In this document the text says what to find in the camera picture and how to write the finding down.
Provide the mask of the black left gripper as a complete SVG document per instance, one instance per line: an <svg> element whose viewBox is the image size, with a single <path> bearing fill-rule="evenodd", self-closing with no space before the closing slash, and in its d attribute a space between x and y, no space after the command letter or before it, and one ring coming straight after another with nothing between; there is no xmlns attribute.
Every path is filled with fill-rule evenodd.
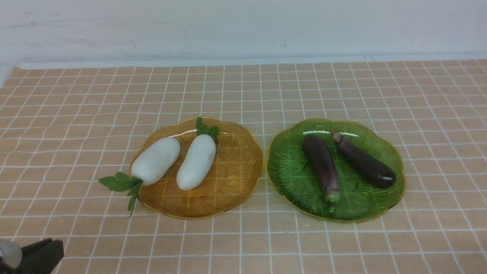
<svg viewBox="0 0 487 274"><path fill-rule="evenodd" d="M46 238L21 247L0 240L1 274L50 274L64 257L63 241Z"/></svg>

